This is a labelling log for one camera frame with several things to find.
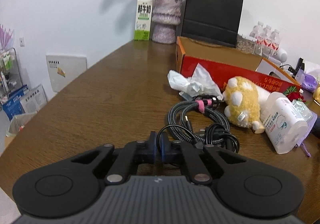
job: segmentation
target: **red box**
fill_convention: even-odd
[[[297,90],[301,88],[295,79],[269,60],[234,48],[178,37],[176,58],[177,71],[184,77],[191,77],[199,63],[222,90],[235,76],[245,77],[269,92],[283,93],[291,86],[296,86]]]

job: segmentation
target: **electrical panel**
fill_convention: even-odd
[[[54,92],[59,92],[87,69],[87,58],[46,55],[49,78]]]

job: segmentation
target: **wall socket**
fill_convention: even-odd
[[[24,47],[24,38],[19,38],[20,47]]]

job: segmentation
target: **water bottle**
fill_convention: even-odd
[[[269,95],[261,107],[260,119],[278,154],[291,151],[308,130],[304,117],[290,100],[279,92]]]
[[[259,35],[263,32],[263,22],[258,21],[258,25],[255,25],[253,27],[252,32],[249,34],[249,36],[256,38],[258,40],[257,37],[259,37]]]
[[[262,53],[264,56],[266,56],[267,58],[270,57],[271,55],[271,26],[267,25],[264,29],[263,29],[263,33],[261,34],[263,40],[261,42],[261,49],[262,49]]]
[[[262,41],[262,44],[267,46],[267,47],[270,47],[271,46],[271,26],[267,25],[265,28],[263,28],[263,41]]]
[[[281,37],[279,35],[279,31],[277,29],[275,29],[271,33],[270,38],[271,38],[271,46],[270,46],[270,48],[272,50],[274,50],[274,52],[278,51],[279,45],[280,45],[280,41],[281,41]]]

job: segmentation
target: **milk carton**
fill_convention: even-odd
[[[138,0],[134,39],[148,41],[152,14],[152,0]]]

